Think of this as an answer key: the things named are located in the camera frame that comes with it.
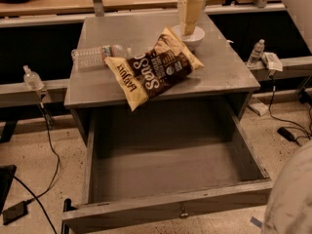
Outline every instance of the water bottle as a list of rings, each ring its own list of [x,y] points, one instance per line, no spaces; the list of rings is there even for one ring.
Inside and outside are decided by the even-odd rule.
[[[105,58],[120,57],[130,58],[131,48],[125,51],[121,45],[105,45],[89,49],[75,49],[71,52],[74,68],[86,69],[95,66],[105,66]]]
[[[30,90],[40,91],[45,87],[42,80],[40,79],[40,76],[36,72],[31,71],[27,65],[23,67],[23,70],[25,71],[23,80]]]
[[[261,39],[253,47],[253,51],[250,55],[250,58],[247,61],[248,68],[256,66],[256,63],[260,60],[263,51],[264,51],[264,40]]]

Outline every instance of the snack bag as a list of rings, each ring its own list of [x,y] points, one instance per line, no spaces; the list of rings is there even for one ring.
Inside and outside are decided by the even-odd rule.
[[[167,27],[154,48],[134,58],[106,58],[132,111],[204,67]]]

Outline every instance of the black cable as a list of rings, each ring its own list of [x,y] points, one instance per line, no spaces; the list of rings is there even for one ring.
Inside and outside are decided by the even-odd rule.
[[[37,197],[37,196],[36,196],[36,195],[35,195],[35,194],[34,194],[18,177],[16,177],[15,175],[13,175],[13,178],[16,179],[16,180],[17,180],[17,181],[34,197],[34,199],[38,202],[39,206],[41,207],[41,209],[42,209],[44,215],[46,216],[47,220],[49,221],[49,223],[50,223],[51,227],[53,228],[54,232],[55,232],[56,234],[58,234],[57,231],[56,231],[56,229],[55,229],[55,227],[53,226],[53,224],[52,224],[52,222],[51,222],[51,220],[50,220],[50,218],[49,218],[49,216],[48,216],[48,214],[47,214],[45,208],[43,207],[43,205],[42,205],[41,202],[39,201],[38,197]]]
[[[54,150],[54,148],[52,147],[51,136],[50,136],[50,130],[49,130],[49,124],[48,124],[48,119],[47,119],[47,116],[45,115],[45,113],[43,113],[43,117],[44,117],[44,119],[45,119],[45,123],[46,123],[46,127],[47,127],[47,133],[48,133],[48,139],[49,139],[50,148],[51,148],[52,152],[57,156],[58,161],[57,161],[56,171],[55,171],[55,173],[54,173],[54,175],[53,175],[53,177],[52,177],[52,180],[51,180],[51,182],[50,182],[48,188],[47,188],[44,192],[42,192],[41,194],[39,194],[39,195],[37,196],[37,198],[42,197],[43,195],[45,195],[45,194],[52,188],[53,182],[54,182],[54,180],[55,180],[55,178],[56,178],[56,176],[57,176],[57,174],[58,174],[58,171],[59,171],[59,164],[60,164],[60,157],[59,157],[59,155],[56,153],[56,151]],[[28,199],[28,200],[25,201],[25,202],[26,202],[26,204],[28,205],[28,204],[32,203],[34,200],[35,200],[35,198],[32,198],[32,199]]]
[[[309,116],[310,116],[310,120],[311,120],[311,123],[310,123],[310,126],[309,126],[309,130],[310,130],[310,133],[308,131],[306,131],[306,129],[301,126],[300,124],[294,122],[294,121],[291,121],[291,120],[285,120],[285,119],[281,119],[281,118],[278,118],[276,116],[273,116],[272,114],[272,111],[271,111],[271,106],[272,106],[272,103],[273,103],[273,100],[274,100],[274,96],[275,96],[275,92],[276,92],[276,86],[275,86],[275,80],[274,80],[274,77],[273,76],[270,76],[271,80],[273,81],[273,94],[272,94],[272,98],[271,98],[271,101],[270,101],[270,104],[269,104],[269,112],[270,112],[270,116],[275,119],[275,120],[278,120],[278,121],[282,121],[282,122],[287,122],[287,123],[291,123],[291,124],[294,124],[296,126],[298,126],[298,128],[296,127],[285,127],[285,128],[290,128],[290,129],[297,129],[297,130],[300,130],[304,133],[304,136],[299,136],[297,137],[294,142],[298,145],[298,146],[302,146],[299,142],[298,142],[298,139],[300,137],[307,137],[309,139],[311,139],[311,136],[312,136],[312,116],[311,116],[311,108],[309,109]]]

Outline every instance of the speckled floor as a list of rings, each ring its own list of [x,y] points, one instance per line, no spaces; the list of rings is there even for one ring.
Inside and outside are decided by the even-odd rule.
[[[271,95],[260,98],[268,104]],[[276,117],[295,121],[309,128],[309,105],[301,104],[296,97],[277,96],[272,105]],[[246,135],[250,139],[255,155],[274,180],[285,163],[293,156],[298,146],[288,142],[277,134],[277,129],[289,124],[274,120],[269,113],[258,116],[248,108],[241,121]],[[55,151],[60,156],[61,168],[53,188],[41,198],[52,223],[58,233],[61,227],[63,201],[70,198],[72,204],[79,204],[82,196],[82,183],[85,171],[86,147],[71,116],[55,118],[51,131]],[[300,138],[303,144],[308,139]],[[0,144],[0,164],[15,164],[16,176],[27,184],[34,193],[46,189],[55,171],[57,158],[50,149],[43,119],[19,121],[10,142]],[[4,209],[31,198],[30,194],[15,180],[10,189]],[[50,234],[51,226],[36,202],[28,206],[29,214],[11,223],[2,225],[1,234]],[[143,224],[106,231],[107,234],[251,234],[260,233],[260,229],[251,223],[255,217],[263,221],[265,206],[216,214],[191,216],[188,219],[175,219]]]

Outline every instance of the gray workbench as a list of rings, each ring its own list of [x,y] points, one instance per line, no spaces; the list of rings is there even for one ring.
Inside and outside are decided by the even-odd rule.
[[[86,19],[78,48],[150,50],[177,13]],[[240,119],[254,76],[212,21],[196,57],[205,65],[131,112],[107,67],[72,70],[65,106],[87,144],[83,200],[62,220],[75,233],[266,204],[272,181]]]

